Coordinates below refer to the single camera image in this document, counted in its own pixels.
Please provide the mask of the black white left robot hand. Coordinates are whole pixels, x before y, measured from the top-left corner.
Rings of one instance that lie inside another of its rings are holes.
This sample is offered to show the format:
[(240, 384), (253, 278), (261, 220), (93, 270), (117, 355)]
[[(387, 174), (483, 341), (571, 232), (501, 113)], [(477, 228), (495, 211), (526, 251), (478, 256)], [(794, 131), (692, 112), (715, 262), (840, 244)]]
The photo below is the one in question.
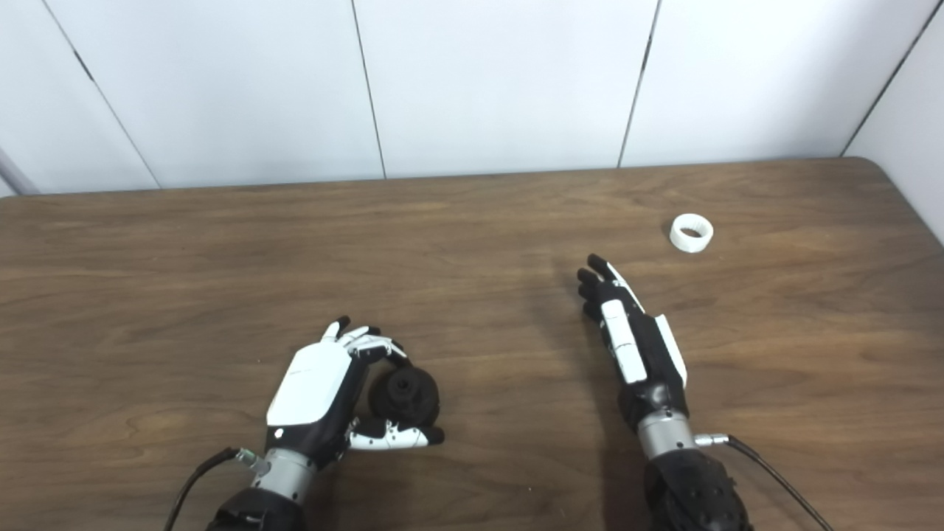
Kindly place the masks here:
[(294, 353), (267, 410), (265, 457), (321, 470), (348, 451), (441, 445), (440, 397), (428, 371), (378, 328), (342, 316)]

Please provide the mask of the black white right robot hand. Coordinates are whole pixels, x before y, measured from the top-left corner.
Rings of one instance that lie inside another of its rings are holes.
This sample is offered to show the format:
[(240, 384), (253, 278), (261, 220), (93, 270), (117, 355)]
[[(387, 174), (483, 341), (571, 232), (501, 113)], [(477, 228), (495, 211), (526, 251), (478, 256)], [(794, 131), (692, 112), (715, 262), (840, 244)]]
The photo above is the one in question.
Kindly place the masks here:
[(689, 416), (687, 369), (663, 316), (651, 316), (616, 268), (600, 255), (577, 270), (583, 313), (599, 327), (617, 371), (618, 410), (633, 431), (649, 414)]

